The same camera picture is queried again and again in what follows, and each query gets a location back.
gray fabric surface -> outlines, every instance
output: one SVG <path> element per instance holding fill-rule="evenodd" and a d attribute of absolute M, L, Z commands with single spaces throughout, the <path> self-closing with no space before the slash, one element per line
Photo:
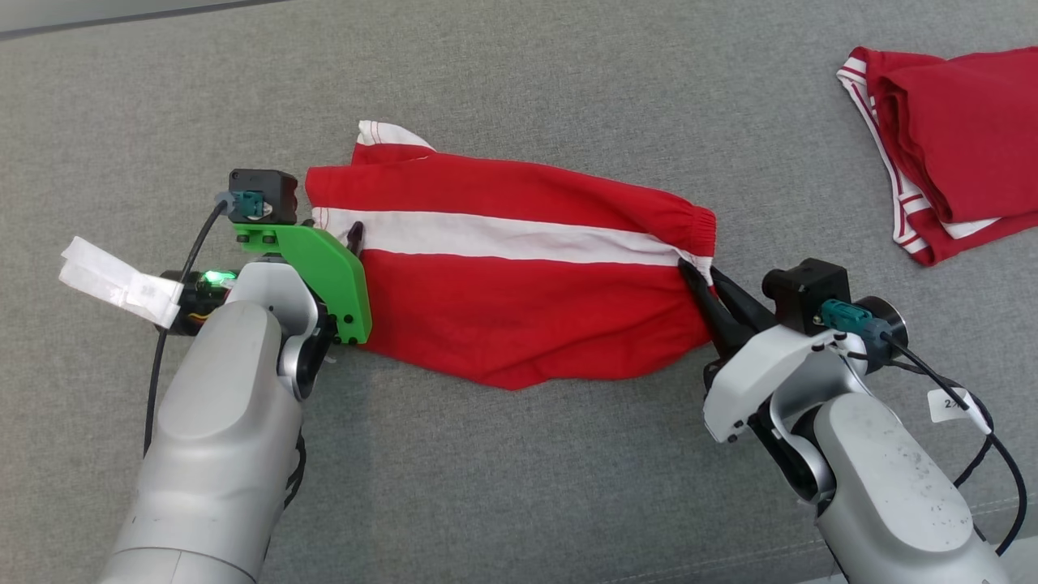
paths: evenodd
<path fill-rule="evenodd" d="M 94 24 L 219 10 L 277 0 L 4 0 L 0 39 Z"/>
<path fill-rule="evenodd" d="M 1038 484 L 1038 230 L 914 265 L 834 77 L 858 44 L 996 51 L 1034 43 L 1036 23 L 1031 0 L 299 0 L 0 44 L 0 581 L 94 578 L 139 465 L 155 333 L 61 285 L 61 249 L 79 234 L 176 268 L 230 168 L 339 162 L 358 118 L 679 193 L 717 213 L 717 262 L 748 288 L 808 255 L 847 266 L 856 296 L 898 306 L 918 353 L 986 400 Z M 230 235 L 215 228 L 199 265 L 240 265 Z M 186 347 L 167 347 L 163 387 Z M 333 354 L 264 582 L 787 583 L 832 567 L 763 449 L 703 427 L 712 351 L 520 393 Z M 872 385 L 949 473 L 979 446 L 963 423 L 929 423 L 926 383 Z M 964 492 L 1001 537 L 1005 467 Z"/>

sticker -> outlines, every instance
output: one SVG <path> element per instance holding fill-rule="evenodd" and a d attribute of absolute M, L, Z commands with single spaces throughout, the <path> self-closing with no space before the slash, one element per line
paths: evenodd
<path fill-rule="evenodd" d="M 58 279 L 85 294 L 169 329 L 184 284 L 141 273 L 81 237 L 61 252 Z"/>
<path fill-rule="evenodd" d="M 959 394 L 959 397 L 963 397 L 966 394 L 966 391 L 962 388 L 952 389 L 955 390 L 955 393 Z M 969 418 L 969 414 L 959 408 L 959 405 L 955 404 L 955 400 L 945 390 L 927 392 L 926 398 L 930 402 L 930 420 L 933 420 L 934 424 L 949 420 L 964 420 Z"/>

teal connector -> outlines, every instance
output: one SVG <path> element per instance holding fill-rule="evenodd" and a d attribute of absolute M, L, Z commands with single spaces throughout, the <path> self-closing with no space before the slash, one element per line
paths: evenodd
<path fill-rule="evenodd" d="M 852 333 L 858 337 L 866 336 L 866 329 L 873 322 L 872 313 L 862 307 L 834 300 L 822 303 L 818 318 L 823 327 L 843 333 Z"/>
<path fill-rule="evenodd" d="M 263 216 L 263 193 L 254 190 L 231 191 L 239 211 L 246 217 Z"/>

white stripe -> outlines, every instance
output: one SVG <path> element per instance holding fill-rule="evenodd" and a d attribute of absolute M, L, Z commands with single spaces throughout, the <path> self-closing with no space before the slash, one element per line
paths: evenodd
<path fill-rule="evenodd" d="M 857 57 L 849 57 L 847 59 L 847 62 L 844 63 L 844 66 L 848 66 L 850 68 L 853 68 L 854 71 L 861 73 L 862 75 L 865 75 L 865 72 L 866 72 L 866 68 L 865 68 L 866 63 L 865 63 L 865 61 L 863 61 L 862 59 L 859 59 Z"/>
<path fill-rule="evenodd" d="M 906 215 L 911 215 L 917 211 L 922 211 L 924 208 L 930 207 L 930 201 L 926 199 L 925 196 L 917 198 L 916 200 L 909 200 L 908 202 L 902 202 L 902 206 L 905 208 Z"/>
<path fill-rule="evenodd" d="M 902 245 L 902 247 L 904 247 L 905 251 L 907 251 L 909 253 L 914 253 L 914 252 L 920 251 L 922 249 L 926 249 L 930 245 L 927 244 L 927 242 L 924 241 L 922 237 L 919 238 L 919 239 L 917 239 L 916 241 L 912 241 L 908 245 Z"/>
<path fill-rule="evenodd" d="M 436 150 L 436 148 L 429 145 L 429 142 L 421 139 L 417 134 L 395 123 L 361 119 L 357 123 L 357 127 L 360 129 L 360 133 L 357 135 L 358 144 L 409 144 L 425 146 L 433 151 Z"/>
<path fill-rule="evenodd" d="M 865 83 L 865 77 L 862 77 L 861 75 L 857 75 L 856 73 L 851 73 L 849 71 L 844 71 L 842 68 L 837 72 L 837 77 L 840 77 L 840 78 L 843 78 L 843 79 L 849 79 L 849 80 L 851 80 L 851 81 L 853 81 L 855 83 L 858 83 L 858 84 L 864 84 Z"/>
<path fill-rule="evenodd" d="M 923 191 L 921 191 L 919 189 L 905 191 L 905 192 L 901 193 L 901 195 L 898 196 L 898 198 L 900 200 L 904 200 L 906 198 L 911 198 L 911 197 L 916 196 L 917 194 L 923 194 Z M 927 206 L 930 205 L 930 201 L 929 200 L 926 201 L 926 205 Z"/>
<path fill-rule="evenodd" d="M 945 227 L 948 234 L 955 239 L 962 239 L 963 237 L 971 235 L 998 220 L 999 219 L 980 219 L 979 221 L 965 221 L 962 223 L 946 223 L 940 221 L 940 225 Z"/>
<path fill-rule="evenodd" d="M 905 233 L 902 237 L 895 237 L 894 242 L 898 245 L 902 245 L 905 241 L 916 237 L 916 229 L 911 228 L 911 225 L 905 224 Z"/>
<path fill-rule="evenodd" d="M 317 206 L 319 224 L 346 242 L 355 221 L 364 223 L 364 249 L 443 253 L 467 257 L 549 259 L 571 263 L 677 266 L 691 261 L 707 281 L 711 256 L 694 255 L 656 237 L 621 229 L 501 219 L 429 211 L 352 211 Z"/>
<path fill-rule="evenodd" d="M 866 94 L 868 94 L 868 93 L 866 93 L 865 84 L 864 83 L 856 83 L 854 80 L 850 79 L 849 76 L 841 75 L 841 74 L 844 74 L 844 73 L 847 73 L 847 72 L 845 72 L 845 71 L 838 72 L 837 73 L 837 78 L 840 79 L 840 83 L 843 84 L 844 89 L 846 89 L 847 93 L 850 94 L 850 100 L 852 102 L 854 102 L 854 106 L 857 107 L 858 113 L 861 113 L 862 117 L 865 118 L 865 124 L 869 128 L 869 133 L 872 134 L 872 139 L 876 142 L 876 147 L 879 148 L 879 157 L 882 158 L 883 164 L 886 166 L 886 173 L 887 173 L 887 175 L 891 178 L 891 192 L 892 192 L 892 199 L 894 201 L 894 234 L 893 234 L 893 238 L 894 238 L 894 241 L 897 241 L 898 240 L 898 233 L 901 232 L 901 211 L 900 211 L 900 208 L 898 208 L 898 204 L 899 204 L 899 200 L 898 200 L 898 194 L 899 194 L 898 193 L 898 180 L 897 180 L 897 177 L 895 176 L 894 172 L 897 172 L 898 170 L 894 167 L 893 164 L 891 164 L 890 159 L 886 158 L 886 150 L 883 149 L 883 142 L 880 141 L 879 134 L 876 132 L 875 117 L 872 116 L 871 112 L 869 111 L 868 106 L 863 102 L 863 100 L 858 99 L 858 93 L 861 93 L 862 96 L 865 96 Z M 854 88 L 855 87 L 857 88 L 858 93 L 854 92 Z"/>

red garment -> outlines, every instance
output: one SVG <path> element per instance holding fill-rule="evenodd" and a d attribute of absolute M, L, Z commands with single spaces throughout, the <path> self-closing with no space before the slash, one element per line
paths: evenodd
<path fill-rule="evenodd" d="M 837 75 L 891 172 L 894 239 L 919 261 L 1038 224 L 1038 48 L 945 60 L 858 47 Z"/>
<path fill-rule="evenodd" d="M 618 380 L 709 340 L 677 269 L 709 277 L 715 220 L 672 194 L 528 162 L 437 152 L 361 121 L 350 166 L 310 168 L 317 226 L 364 222 L 365 347 L 518 390 Z"/>

